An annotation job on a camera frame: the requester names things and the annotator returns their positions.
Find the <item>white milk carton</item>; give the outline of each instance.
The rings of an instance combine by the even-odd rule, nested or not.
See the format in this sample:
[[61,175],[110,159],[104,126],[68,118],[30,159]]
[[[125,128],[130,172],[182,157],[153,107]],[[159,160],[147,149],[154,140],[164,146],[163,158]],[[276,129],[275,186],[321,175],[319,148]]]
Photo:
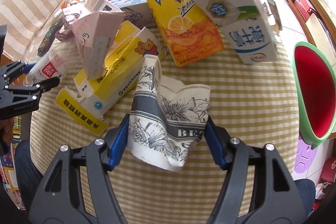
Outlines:
[[125,12],[125,20],[130,21],[139,29],[156,26],[147,0],[110,0],[112,4]]
[[244,64],[277,60],[275,37],[260,0],[195,0]]

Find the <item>cartoon bear illustration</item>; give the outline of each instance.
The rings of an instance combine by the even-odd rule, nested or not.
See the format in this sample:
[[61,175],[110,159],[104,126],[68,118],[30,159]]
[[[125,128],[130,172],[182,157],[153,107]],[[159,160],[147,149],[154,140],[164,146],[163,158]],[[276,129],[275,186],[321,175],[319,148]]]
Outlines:
[[146,48],[145,43],[142,43],[141,41],[138,42],[138,47],[134,49],[135,52],[137,52],[140,55],[146,54]]
[[145,49],[148,51],[149,54],[152,54],[152,55],[158,55],[159,54],[158,53],[158,47],[149,38],[145,42]]

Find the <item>paper cup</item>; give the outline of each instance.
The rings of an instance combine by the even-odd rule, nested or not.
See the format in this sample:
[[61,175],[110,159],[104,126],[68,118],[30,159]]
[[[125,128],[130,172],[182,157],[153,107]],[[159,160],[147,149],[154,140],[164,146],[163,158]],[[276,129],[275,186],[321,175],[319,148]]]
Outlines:
[[210,89],[163,76],[158,57],[146,56],[130,115],[131,153],[151,165],[180,171],[204,133]]

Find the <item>blue gripper pad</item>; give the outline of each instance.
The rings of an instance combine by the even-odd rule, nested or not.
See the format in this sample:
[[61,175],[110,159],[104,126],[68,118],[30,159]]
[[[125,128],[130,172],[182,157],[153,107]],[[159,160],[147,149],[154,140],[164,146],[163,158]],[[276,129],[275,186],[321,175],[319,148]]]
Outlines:
[[226,166],[224,147],[215,133],[215,125],[212,120],[208,120],[204,132],[205,139],[209,146],[213,160],[224,170]]
[[22,69],[22,72],[24,74],[28,74],[28,72],[30,72],[30,70],[35,66],[35,64],[28,64],[26,66],[24,66],[24,68]]
[[109,167],[111,168],[111,170],[119,165],[121,158],[124,154],[127,145],[128,123],[129,116],[126,119],[123,119],[122,123],[118,128],[114,128],[114,130],[120,130],[110,150]]

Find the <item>crushed paper cup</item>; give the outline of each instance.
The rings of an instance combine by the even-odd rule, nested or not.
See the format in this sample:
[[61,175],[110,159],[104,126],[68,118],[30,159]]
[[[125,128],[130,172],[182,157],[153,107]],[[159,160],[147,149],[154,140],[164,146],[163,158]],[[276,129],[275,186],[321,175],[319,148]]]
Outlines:
[[125,19],[125,13],[107,0],[88,0],[63,9],[64,26],[72,30],[88,79],[104,75],[104,60]]
[[210,90],[163,76],[158,57],[145,56],[128,127],[131,153],[151,165],[181,171],[204,133]]

